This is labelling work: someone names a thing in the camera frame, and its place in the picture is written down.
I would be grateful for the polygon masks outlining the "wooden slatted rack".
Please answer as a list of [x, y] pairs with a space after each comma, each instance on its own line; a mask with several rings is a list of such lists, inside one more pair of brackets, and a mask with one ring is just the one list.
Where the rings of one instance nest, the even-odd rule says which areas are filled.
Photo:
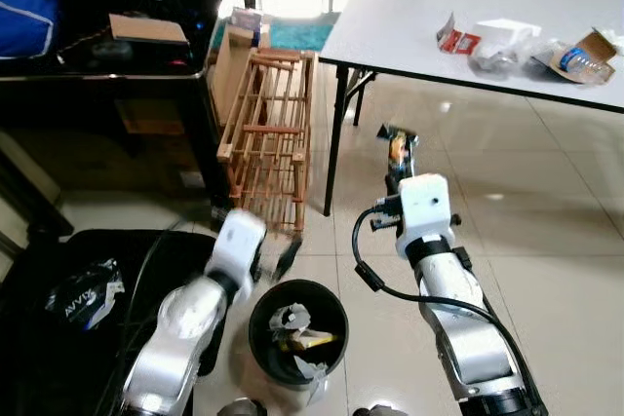
[[250, 51], [217, 149], [233, 206], [281, 232], [306, 225], [317, 61], [312, 51]]

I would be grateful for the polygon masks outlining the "black desk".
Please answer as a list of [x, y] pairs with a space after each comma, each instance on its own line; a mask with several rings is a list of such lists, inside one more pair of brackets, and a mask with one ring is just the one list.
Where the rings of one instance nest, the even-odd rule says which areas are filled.
[[[210, 92], [223, 7], [238, 0], [58, 0], [53, 49], [0, 60], [0, 130], [62, 188], [197, 195], [230, 207]], [[175, 22], [187, 45], [121, 41], [111, 14]]]

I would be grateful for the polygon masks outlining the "open small cardboard box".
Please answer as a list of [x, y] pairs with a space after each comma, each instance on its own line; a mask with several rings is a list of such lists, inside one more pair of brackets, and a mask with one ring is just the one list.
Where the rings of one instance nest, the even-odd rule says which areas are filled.
[[615, 68], [614, 68], [614, 65], [610, 64], [610, 61], [613, 58], [615, 58], [616, 55], [618, 55], [618, 51], [616, 51], [616, 48], [612, 46], [612, 43], [607, 41], [607, 39], [602, 35], [601, 32], [599, 32], [599, 30], [593, 30], [592, 33], [589, 33], [587, 34], [587, 36], [579, 39], [579, 41], [574, 43], [574, 45], [565, 45], [565, 43], [557, 43], [556, 47], [554, 47], [552, 50], [552, 54], [549, 56], [548, 59], [545, 59], [545, 64], [547, 64], [548, 68], [552, 69], [553, 72], [557, 74], [557, 76], [566, 78], [565, 74], [563, 74], [561, 70], [557, 68], [557, 61], [559, 57], [565, 53], [567, 48], [570, 48], [570, 47], [584, 48], [585, 51], [589, 52], [590, 56], [600, 59], [602, 61], [606, 61], [606, 63], [609, 64], [612, 69], [614, 69], [614, 73], [611, 74], [610, 79], [614, 77]]

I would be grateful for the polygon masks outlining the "black orange snack wrapper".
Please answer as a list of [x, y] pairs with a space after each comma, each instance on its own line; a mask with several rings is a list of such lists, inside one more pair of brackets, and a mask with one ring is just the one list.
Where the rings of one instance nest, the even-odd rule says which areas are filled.
[[393, 124], [383, 124], [377, 136], [386, 141], [387, 164], [390, 171], [415, 171], [420, 141], [418, 134]]

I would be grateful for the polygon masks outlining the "small printed pack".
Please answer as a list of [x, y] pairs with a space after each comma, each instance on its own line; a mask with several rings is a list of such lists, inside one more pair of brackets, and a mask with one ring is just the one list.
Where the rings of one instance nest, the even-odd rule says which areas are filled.
[[231, 33], [245, 38], [250, 47], [261, 46], [263, 34], [267, 32], [268, 20], [255, 8], [233, 8], [230, 15]]

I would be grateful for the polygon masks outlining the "flat brown cardboard box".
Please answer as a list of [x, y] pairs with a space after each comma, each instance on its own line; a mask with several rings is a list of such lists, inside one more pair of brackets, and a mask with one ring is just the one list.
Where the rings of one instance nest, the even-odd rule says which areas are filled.
[[157, 43], [157, 45], [187, 45], [181, 25], [161, 19], [126, 17], [111, 14], [108, 27], [112, 37], [121, 41]]

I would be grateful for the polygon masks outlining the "white box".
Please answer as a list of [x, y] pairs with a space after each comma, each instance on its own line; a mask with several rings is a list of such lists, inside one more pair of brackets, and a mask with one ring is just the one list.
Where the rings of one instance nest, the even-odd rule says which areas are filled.
[[471, 56], [489, 58], [512, 51], [529, 39], [539, 37], [542, 27], [513, 19], [487, 19], [473, 24], [471, 33], [480, 37]]

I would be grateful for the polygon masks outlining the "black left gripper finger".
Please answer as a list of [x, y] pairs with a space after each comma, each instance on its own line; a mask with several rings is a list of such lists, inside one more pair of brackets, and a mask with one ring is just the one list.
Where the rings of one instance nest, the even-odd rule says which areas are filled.
[[302, 239], [291, 239], [285, 250], [277, 257], [277, 263], [273, 268], [273, 280], [280, 280], [290, 271], [297, 259], [298, 251], [302, 246]]

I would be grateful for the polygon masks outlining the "plastic bottle blue label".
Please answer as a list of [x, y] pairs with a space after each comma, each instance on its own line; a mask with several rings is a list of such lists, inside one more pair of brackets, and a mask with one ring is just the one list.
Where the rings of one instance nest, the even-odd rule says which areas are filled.
[[590, 56], [580, 47], [567, 48], [559, 57], [557, 68], [567, 79], [580, 85], [604, 85], [614, 73], [606, 61]]

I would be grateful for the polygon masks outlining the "white plastic wrapper trash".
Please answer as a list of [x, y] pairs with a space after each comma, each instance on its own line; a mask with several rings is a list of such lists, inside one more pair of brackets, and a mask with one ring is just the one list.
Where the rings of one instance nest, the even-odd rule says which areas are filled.
[[290, 355], [292, 380], [297, 385], [311, 385], [322, 382], [329, 377], [332, 363], [324, 359], [307, 359], [301, 354]]

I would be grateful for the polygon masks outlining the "red white packet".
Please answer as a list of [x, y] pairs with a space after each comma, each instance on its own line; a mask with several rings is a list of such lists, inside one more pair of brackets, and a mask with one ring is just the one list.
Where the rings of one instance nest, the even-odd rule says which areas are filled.
[[455, 16], [451, 15], [445, 25], [436, 34], [438, 51], [451, 55], [472, 55], [481, 37], [456, 29]]

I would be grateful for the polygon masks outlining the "black packet white print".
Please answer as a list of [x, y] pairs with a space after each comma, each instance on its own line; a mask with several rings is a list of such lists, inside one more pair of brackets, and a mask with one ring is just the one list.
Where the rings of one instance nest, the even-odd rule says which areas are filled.
[[46, 297], [44, 310], [66, 325], [91, 330], [111, 313], [117, 296], [125, 291], [119, 264], [108, 257], [62, 280]]

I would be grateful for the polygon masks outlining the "robot right leg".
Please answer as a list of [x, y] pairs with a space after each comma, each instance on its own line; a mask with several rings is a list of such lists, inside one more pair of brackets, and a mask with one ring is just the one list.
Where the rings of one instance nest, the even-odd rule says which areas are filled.
[[388, 404], [374, 404], [372, 407], [356, 408], [351, 416], [409, 416], [409, 414]]

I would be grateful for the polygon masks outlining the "black round rubbish bin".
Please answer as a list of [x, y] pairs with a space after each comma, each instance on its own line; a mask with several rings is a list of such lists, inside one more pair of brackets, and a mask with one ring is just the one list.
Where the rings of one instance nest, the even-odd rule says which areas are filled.
[[[329, 332], [338, 335], [340, 339], [308, 351], [290, 353], [278, 349], [275, 341], [277, 334], [268, 330], [268, 320], [278, 309], [294, 303], [303, 304], [311, 314], [311, 322], [307, 327], [309, 330]], [[337, 370], [343, 362], [349, 341], [349, 321], [339, 297], [328, 287], [313, 280], [286, 280], [268, 288], [255, 303], [247, 322], [247, 340], [255, 362], [269, 381], [287, 389], [312, 391], [317, 394], [329, 388], [330, 373]], [[311, 385], [295, 384], [289, 362], [290, 355], [294, 354], [301, 354], [307, 359], [331, 362], [331, 372], [327, 379]]]

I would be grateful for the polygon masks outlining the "white table with black legs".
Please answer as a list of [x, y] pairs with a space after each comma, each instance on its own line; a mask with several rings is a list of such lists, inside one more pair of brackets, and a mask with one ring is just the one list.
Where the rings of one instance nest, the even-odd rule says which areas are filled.
[[540, 25], [558, 39], [579, 39], [593, 29], [619, 32], [623, 7], [624, 0], [349, 0], [320, 54], [321, 61], [334, 65], [337, 79], [324, 216], [332, 212], [340, 127], [349, 96], [362, 90], [348, 85], [352, 70], [623, 113], [620, 74], [593, 87], [525, 76], [488, 79], [474, 72], [467, 60], [442, 54], [434, 39], [447, 19], [515, 19]]

